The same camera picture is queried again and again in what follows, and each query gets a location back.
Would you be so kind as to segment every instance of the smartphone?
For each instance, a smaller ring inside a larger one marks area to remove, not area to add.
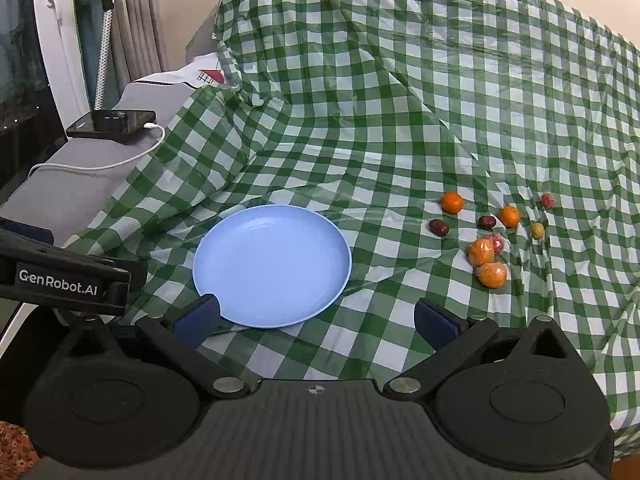
[[[135,142],[145,123],[153,123],[151,110],[93,110],[66,129],[69,137],[115,140],[121,144]]]

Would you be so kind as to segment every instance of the blue plate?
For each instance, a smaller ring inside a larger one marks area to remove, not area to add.
[[[256,328],[319,314],[347,284],[351,251],[322,215],[292,205],[244,209],[215,225],[193,261],[199,294],[215,294],[220,314]]]

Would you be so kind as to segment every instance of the blue gripper pad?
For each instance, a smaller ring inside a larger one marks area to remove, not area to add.
[[[175,337],[191,348],[197,348],[220,324],[220,304],[213,294],[205,294],[185,310],[187,312],[169,322],[170,326],[166,322],[163,324]]]
[[[0,216],[0,229],[6,229],[7,231],[26,236],[27,238],[53,245],[53,233],[42,227],[14,222],[13,220],[8,220]]]
[[[426,299],[418,300],[414,309],[415,329],[438,351],[462,334],[468,323]]]

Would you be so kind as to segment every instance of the small yellow fruit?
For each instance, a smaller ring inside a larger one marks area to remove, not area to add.
[[[545,236],[545,227],[541,223],[534,222],[531,224],[531,236],[536,240],[540,240]]]

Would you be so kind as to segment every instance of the white charging cable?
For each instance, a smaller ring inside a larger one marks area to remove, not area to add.
[[[61,170],[76,170],[76,171],[101,171],[101,170],[110,170],[111,168],[117,168],[118,166],[122,166],[123,164],[129,164],[130,162],[133,162],[134,160],[138,160],[139,158],[142,158],[148,153],[151,153],[154,149],[158,148],[160,144],[164,142],[165,132],[164,132],[164,128],[160,126],[160,124],[145,123],[144,128],[146,128],[147,130],[151,130],[153,128],[160,128],[162,130],[162,135],[158,139],[158,142],[156,142],[151,148],[149,148],[148,150],[145,150],[142,153],[137,154],[136,156],[132,156],[127,160],[116,162],[115,164],[109,164],[108,166],[98,166],[97,168],[83,168],[82,166],[70,166],[68,164],[57,164],[55,162],[43,162],[42,164],[36,164],[35,166],[33,166],[29,170],[29,174],[27,178],[29,178],[33,174],[33,172],[36,171],[38,168],[60,168]]]

